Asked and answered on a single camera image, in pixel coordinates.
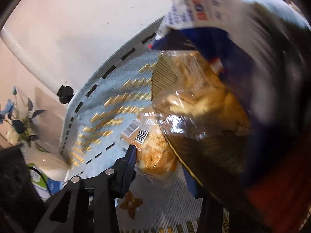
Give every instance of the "barcode label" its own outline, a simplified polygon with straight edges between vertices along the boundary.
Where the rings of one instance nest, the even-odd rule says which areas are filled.
[[[135,138],[135,141],[136,141],[137,143],[142,144],[142,143],[145,141],[145,139],[146,139],[146,137],[147,137],[147,135],[148,135],[148,132],[149,132],[148,130],[140,129],[140,130],[138,131],[138,134],[137,134],[136,138]]]
[[[140,125],[140,120],[139,119],[135,119],[128,127],[125,131],[122,132],[122,134],[126,137],[129,137],[130,135],[133,134],[133,132],[135,130],[137,130],[137,128]]]

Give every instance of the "flower arrangement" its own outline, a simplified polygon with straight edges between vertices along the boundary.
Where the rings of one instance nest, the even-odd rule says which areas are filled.
[[[28,98],[27,106],[24,106],[27,109],[27,114],[21,117],[17,105],[17,90],[15,86],[13,87],[12,93],[15,96],[15,103],[10,99],[7,100],[4,109],[0,110],[0,124],[7,122],[11,126],[7,133],[7,141],[9,143],[16,145],[21,141],[27,143],[28,146],[31,146],[31,141],[39,139],[38,135],[33,134],[33,119],[45,110],[36,110],[32,112],[33,103]]]

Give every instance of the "metal screw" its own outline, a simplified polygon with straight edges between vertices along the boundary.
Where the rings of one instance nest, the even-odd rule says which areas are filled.
[[[105,173],[108,174],[108,175],[113,174],[113,173],[114,173],[114,169],[108,168],[108,169],[105,171]]]
[[[74,177],[72,177],[72,179],[71,179],[71,182],[72,183],[77,183],[77,182],[79,182],[80,181],[80,178],[78,177],[78,176],[74,176]]]

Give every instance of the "beige wall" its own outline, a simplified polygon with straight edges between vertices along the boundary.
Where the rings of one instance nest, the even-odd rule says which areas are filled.
[[[19,108],[24,110],[20,96],[29,97],[35,109],[45,109],[46,112],[38,116],[35,123],[38,126],[40,140],[38,143],[50,152],[58,152],[60,133],[65,115],[65,106],[61,104],[56,95],[39,82],[9,51],[0,39],[0,103],[4,108],[7,99],[15,101],[12,87],[16,86],[20,93],[17,98]],[[5,137],[9,129],[7,123],[0,125],[0,133]],[[9,146],[0,139],[0,145]]]

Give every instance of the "plastic wrapper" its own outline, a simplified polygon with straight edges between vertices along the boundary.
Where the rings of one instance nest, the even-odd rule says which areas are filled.
[[[218,59],[207,62],[197,51],[170,51],[178,83],[153,100],[154,112],[142,111],[142,123],[161,126],[164,134],[202,139],[224,130],[245,135],[250,121],[236,97],[220,81]]]
[[[143,109],[142,113],[154,116],[151,106]],[[153,120],[150,124],[142,124],[140,115],[123,131],[121,138],[128,144],[137,147],[136,169],[153,183],[165,186],[175,176],[178,159],[169,147],[162,131]]]

